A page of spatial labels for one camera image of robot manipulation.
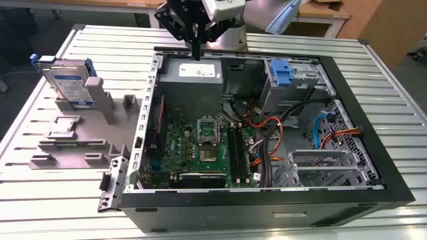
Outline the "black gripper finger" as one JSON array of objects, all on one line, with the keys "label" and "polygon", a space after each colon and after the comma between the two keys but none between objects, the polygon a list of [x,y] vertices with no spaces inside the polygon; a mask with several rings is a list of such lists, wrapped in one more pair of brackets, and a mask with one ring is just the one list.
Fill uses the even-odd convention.
[{"label": "black gripper finger", "polygon": [[185,41],[191,49],[191,57],[197,60],[197,28],[194,24],[185,24],[167,3],[161,3],[154,16],[161,25],[169,30],[177,40]]},{"label": "black gripper finger", "polygon": [[237,18],[230,18],[219,22],[213,22],[209,18],[199,18],[197,20],[197,60],[202,57],[202,45],[207,42],[214,42],[225,32],[235,25]]}]

